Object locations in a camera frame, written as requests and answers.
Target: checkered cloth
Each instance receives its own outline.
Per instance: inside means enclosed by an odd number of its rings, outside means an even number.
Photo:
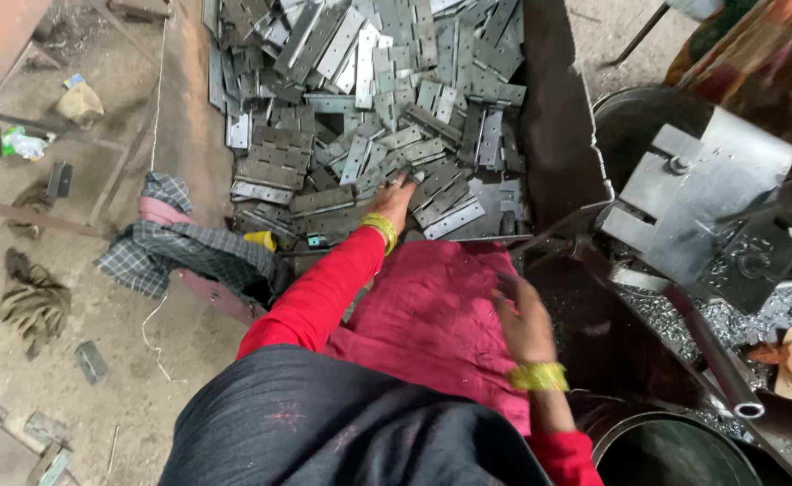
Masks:
[[[184,214],[192,211],[188,189],[179,177],[150,172],[142,195]],[[221,282],[244,302],[267,308],[293,279],[290,266],[270,250],[226,229],[191,223],[165,226],[140,220],[127,226],[94,263],[121,285],[147,297],[163,296],[171,271],[187,268]]]

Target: woman's left hand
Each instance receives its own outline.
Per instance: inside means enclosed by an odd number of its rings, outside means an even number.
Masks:
[[[416,189],[415,182],[405,171],[398,171],[395,176],[382,182],[378,195],[369,204],[369,213],[385,216],[396,229],[396,235],[404,229],[405,218],[408,217],[408,201]]]

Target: concrete floor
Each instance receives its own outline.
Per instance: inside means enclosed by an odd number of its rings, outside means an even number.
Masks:
[[[79,2],[68,4],[74,8]],[[659,4],[660,0],[568,1],[592,99],[663,79],[669,62],[696,27],[676,12],[663,19],[623,66],[601,66],[617,57]],[[128,27],[147,49],[161,52],[161,25]],[[82,73],[104,105],[105,118],[92,135],[128,142],[135,135],[158,69],[98,20],[81,41],[80,49],[61,49],[71,52],[68,73]],[[65,78],[65,73],[51,69],[24,70],[3,88],[0,112],[56,119],[54,106],[64,92]],[[146,141],[142,151],[149,154],[151,143]],[[57,203],[52,215],[85,222],[117,154],[69,140],[57,141],[46,152],[37,162],[17,157],[0,160],[0,201],[11,203],[34,179],[45,176],[54,161],[65,160],[74,165],[72,193]],[[109,214],[117,226],[136,215],[135,197],[121,203],[115,206],[119,210]],[[79,483],[155,483],[170,451],[177,414],[231,362],[246,326],[173,284],[167,301],[147,324],[149,340],[162,347],[162,364],[174,378],[167,382],[156,366],[156,353],[142,340],[142,322],[159,303],[120,287],[91,264],[107,248],[106,241],[51,230],[38,241],[15,238],[0,219],[0,297],[5,280],[3,254],[11,247],[52,271],[72,289],[73,297],[66,332],[33,361],[24,357],[20,337],[0,323],[0,403],[10,411],[7,427],[36,446],[23,434],[23,424],[33,412],[42,411],[72,427],[76,454],[69,469]],[[95,341],[109,367],[107,378],[95,387],[86,383],[73,359],[74,349],[87,340]],[[116,425],[119,436],[108,476]]]

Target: gold bangle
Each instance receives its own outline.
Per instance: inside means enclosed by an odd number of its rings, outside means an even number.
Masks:
[[[510,370],[510,386],[517,390],[557,390],[566,392],[570,385],[563,377],[566,369],[557,361],[519,365]]]
[[[376,227],[384,233],[384,236],[387,238],[384,256],[389,255],[396,246],[398,234],[396,234],[396,228],[393,226],[392,221],[387,219],[386,216],[381,215],[380,213],[369,213],[368,215],[363,216],[363,219],[359,221],[359,226]]]

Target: pile of metal hinges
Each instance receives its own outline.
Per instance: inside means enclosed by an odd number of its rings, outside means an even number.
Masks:
[[[421,239],[531,233],[521,0],[205,0],[210,102],[237,154],[242,231],[327,248],[396,170]]]

